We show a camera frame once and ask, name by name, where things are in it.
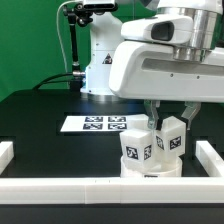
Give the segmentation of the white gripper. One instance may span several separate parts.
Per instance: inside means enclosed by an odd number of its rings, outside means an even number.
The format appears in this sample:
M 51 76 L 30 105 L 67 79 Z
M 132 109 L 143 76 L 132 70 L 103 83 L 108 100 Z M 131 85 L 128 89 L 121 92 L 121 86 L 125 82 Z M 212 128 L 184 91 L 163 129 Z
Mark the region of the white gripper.
M 122 25 L 125 41 L 115 51 L 109 87 L 121 98 L 149 99 L 144 107 L 151 130 L 161 129 L 156 100 L 187 101 L 181 115 L 187 129 L 200 102 L 224 102 L 223 49 L 209 52 L 202 62 L 174 58 L 175 47 L 192 34 L 193 19 L 181 15 L 159 14 Z

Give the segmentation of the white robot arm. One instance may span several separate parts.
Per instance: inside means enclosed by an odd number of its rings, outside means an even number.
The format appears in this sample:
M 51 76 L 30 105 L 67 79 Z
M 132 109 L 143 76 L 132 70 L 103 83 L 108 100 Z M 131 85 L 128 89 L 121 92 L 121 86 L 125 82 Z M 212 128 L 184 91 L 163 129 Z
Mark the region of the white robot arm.
M 224 0 L 140 0 L 156 12 L 125 22 L 110 11 L 123 0 L 84 0 L 94 14 L 86 89 L 143 99 L 148 126 L 159 126 L 162 101 L 183 101 L 191 121 L 203 102 L 224 102 Z

